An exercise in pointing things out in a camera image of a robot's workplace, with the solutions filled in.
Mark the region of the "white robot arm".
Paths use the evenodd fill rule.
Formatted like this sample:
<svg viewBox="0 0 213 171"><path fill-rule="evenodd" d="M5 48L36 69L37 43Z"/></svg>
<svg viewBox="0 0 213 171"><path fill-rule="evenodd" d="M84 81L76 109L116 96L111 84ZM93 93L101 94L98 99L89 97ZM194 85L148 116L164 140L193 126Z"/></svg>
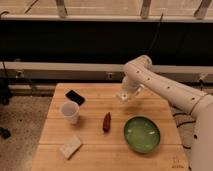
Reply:
<svg viewBox="0 0 213 171"><path fill-rule="evenodd" d="M146 86L191 115L196 124L189 167L191 171L213 171L213 95L160 76L150 70L151 66L147 55L124 65L120 99L129 101Z"/></svg>

